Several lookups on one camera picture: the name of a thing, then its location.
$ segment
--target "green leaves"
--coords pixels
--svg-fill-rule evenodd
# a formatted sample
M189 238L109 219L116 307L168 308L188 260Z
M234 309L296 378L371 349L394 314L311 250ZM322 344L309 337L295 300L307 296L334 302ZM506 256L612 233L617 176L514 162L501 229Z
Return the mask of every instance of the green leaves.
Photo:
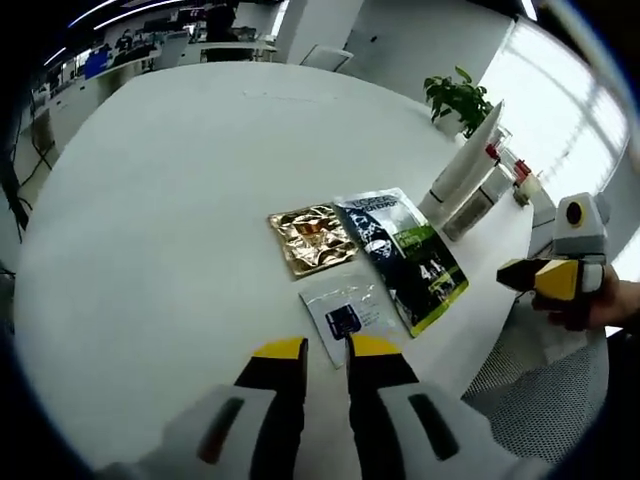
M431 102L431 121L444 117L455 110L464 124L464 135L469 138L478 129L493 106L483 97L487 93L484 87L474 87L471 76L456 66L456 73L463 79L454 83L451 77L429 77L424 81L426 101Z

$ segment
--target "white planter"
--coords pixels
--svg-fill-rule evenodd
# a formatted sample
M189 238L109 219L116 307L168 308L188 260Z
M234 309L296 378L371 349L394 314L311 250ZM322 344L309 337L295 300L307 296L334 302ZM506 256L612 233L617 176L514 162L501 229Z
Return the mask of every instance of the white planter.
M456 135L464 130L464 124L460 121L460 114L455 111L444 117L436 118L433 124L451 140L454 140Z

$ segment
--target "human hand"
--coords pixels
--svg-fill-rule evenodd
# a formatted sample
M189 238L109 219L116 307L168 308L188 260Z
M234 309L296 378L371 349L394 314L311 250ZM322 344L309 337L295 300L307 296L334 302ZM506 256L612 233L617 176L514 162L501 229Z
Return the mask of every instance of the human hand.
M549 321L567 330L595 329L604 326L624 327L640 311L640 284L621 281L613 267L605 267L600 291L576 309L554 311L537 296L533 307L549 311Z

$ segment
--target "gold foil packet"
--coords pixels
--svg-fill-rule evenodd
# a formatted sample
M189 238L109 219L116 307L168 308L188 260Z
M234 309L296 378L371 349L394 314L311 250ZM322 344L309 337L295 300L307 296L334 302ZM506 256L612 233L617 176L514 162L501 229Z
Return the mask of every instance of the gold foil packet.
M296 277L348 262L358 251L329 204L269 215L269 223Z

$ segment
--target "ceiling light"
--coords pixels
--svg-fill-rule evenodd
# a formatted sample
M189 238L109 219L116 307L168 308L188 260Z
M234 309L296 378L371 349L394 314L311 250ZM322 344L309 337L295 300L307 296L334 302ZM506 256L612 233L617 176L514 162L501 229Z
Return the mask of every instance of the ceiling light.
M102 27L106 27L110 23L117 22L118 20L122 20L123 18L126 18L126 17L128 17L130 15L134 15L134 14L136 14L138 12L142 12L144 10L148 10L150 8L159 7L161 5L169 5L170 3L184 2L184 1L185 0L165 0L164 2L158 2L158 3L151 4L151 5L145 5L144 7L136 8L135 10L131 10L130 12L123 13L122 15L118 15L117 17L113 17L111 20L107 20L106 22L101 23L100 25L96 25L95 27L93 27L93 29L94 30L99 30Z
M73 22L71 22L67 28L71 28L73 27L76 23L78 23L80 20L82 20L84 17L91 15L93 12L95 12L96 10L100 10L102 7L106 7L107 5L109 5L110 3L115 2L116 0L107 0L106 2L101 3L100 5L98 5L97 7L93 7L91 10L89 10L88 12L83 13L82 15L80 15L78 18L76 18Z
M527 12L527 17L529 17L534 22L537 22L538 16L536 15L536 9L533 8L533 3L531 3L531 0L520 0L520 1L522 2L524 11Z
M67 47L62 47L60 50L58 50L56 53L54 53L53 55L51 55L51 57L49 57L49 60L47 60L46 62L44 62L44 66L46 67L47 65L49 65L54 58L56 58L58 55L60 55L62 52L64 52L67 49Z

